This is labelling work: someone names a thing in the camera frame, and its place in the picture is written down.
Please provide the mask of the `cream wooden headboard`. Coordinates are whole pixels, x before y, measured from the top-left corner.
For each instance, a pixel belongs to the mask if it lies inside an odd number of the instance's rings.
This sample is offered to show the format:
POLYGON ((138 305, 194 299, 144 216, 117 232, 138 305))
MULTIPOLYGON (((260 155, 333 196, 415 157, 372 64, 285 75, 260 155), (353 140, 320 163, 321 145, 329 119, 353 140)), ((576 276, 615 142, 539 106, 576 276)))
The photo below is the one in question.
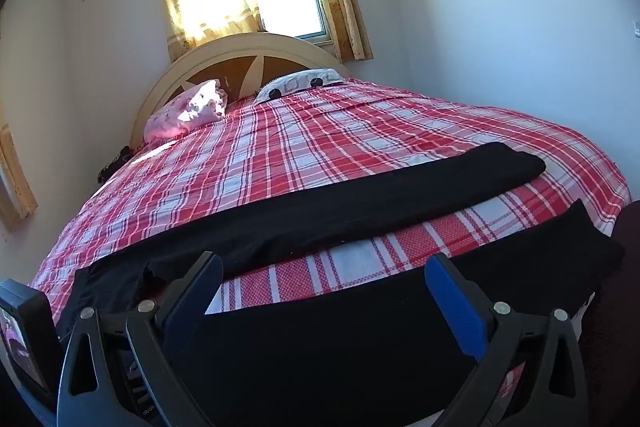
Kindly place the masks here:
POLYGON ((352 75, 331 53, 293 37, 260 32, 205 43, 178 58, 154 84, 134 121, 130 146, 142 144, 152 114, 205 80, 218 79, 233 102, 255 94, 273 79, 317 68, 333 68, 346 78, 352 75))

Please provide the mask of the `side window curtain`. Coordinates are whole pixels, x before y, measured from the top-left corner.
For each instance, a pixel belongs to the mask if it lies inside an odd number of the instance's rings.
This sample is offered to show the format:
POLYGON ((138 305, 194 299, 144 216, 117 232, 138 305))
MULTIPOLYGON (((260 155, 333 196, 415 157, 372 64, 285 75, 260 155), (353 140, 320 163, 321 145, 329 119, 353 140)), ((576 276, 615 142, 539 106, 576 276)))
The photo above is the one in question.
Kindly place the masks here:
POLYGON ((12 233, 38 208, 18 158, 11 129, 1 117, 1 222, 12 233))

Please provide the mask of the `red plaid bed sheet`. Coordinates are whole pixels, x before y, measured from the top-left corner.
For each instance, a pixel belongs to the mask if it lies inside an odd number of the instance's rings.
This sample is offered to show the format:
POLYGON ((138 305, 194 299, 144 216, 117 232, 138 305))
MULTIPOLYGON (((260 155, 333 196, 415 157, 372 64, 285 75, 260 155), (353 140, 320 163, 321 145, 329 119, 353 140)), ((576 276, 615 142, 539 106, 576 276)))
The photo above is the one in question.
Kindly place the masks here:
POLYGON ((226 312, 327 294, 390 277, 427 256, 457 256, 538 225, 581 200, 611 233, 631 201, 614 162, 575 130, 498 107, 472 106, 348 80, 256 105, 141 147, 66 225, 34 281, 54 314, 75 273, 140 239, 195 218, 296 190, 459 155, 489 142, 534 154, 537 180, 483 204, 396 233, 259 269, 219 289, 226 312))

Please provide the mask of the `white black-dotted pillow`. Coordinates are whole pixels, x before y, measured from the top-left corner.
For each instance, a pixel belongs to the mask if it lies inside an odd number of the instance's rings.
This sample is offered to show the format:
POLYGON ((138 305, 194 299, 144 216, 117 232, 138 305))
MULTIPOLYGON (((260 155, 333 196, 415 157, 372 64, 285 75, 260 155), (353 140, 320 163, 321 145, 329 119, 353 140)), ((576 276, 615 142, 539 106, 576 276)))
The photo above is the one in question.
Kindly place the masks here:
POLYGON ((278 77, 265 84, 254 100, 256 105, 310 89, 330 87, 345 80, 335 69, 305 69, 278 77))

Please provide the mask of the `black item beside bed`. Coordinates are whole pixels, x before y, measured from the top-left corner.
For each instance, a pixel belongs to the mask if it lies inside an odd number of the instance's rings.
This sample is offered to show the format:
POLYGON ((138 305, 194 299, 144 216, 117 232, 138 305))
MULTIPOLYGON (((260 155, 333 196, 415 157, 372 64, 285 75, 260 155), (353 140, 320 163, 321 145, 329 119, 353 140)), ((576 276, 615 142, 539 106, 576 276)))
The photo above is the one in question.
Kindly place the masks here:
POLYGON ((122 167, 124 167, 131 158, 134 157, 134 150, 129 147, 123 147, 118 155, 105 167, 103 167, 96 179, 100 185, 103 185, 122 167))

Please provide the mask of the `black pants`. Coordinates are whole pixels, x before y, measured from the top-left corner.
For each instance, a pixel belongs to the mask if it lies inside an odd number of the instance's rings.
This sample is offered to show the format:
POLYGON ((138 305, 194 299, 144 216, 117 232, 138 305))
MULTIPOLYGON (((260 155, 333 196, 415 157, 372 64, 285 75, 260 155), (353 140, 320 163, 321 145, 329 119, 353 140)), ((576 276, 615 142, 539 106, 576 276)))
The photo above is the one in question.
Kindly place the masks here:
POLYGON ((425 287, 445 254, 491 299, 576 313, 623 258, 630 202, 608 158, 491 143, 458 157, 235 205, 93 261, 58 307, 132 309, 203 251, 224 285, 177 373, 217 426, 402 426, 472 369, 425 287))

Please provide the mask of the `pink floral pillow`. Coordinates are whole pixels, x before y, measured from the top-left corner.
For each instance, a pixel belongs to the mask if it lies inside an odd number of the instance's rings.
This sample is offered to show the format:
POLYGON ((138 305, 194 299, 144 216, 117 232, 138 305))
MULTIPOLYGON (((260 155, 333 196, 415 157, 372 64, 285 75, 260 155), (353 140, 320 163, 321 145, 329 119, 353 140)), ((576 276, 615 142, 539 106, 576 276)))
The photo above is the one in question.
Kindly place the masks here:
POLYGON ((155 112, 143 129, 145 144, 170 141, 226 117, 228 95, 218 79, 190 88, 155 112))

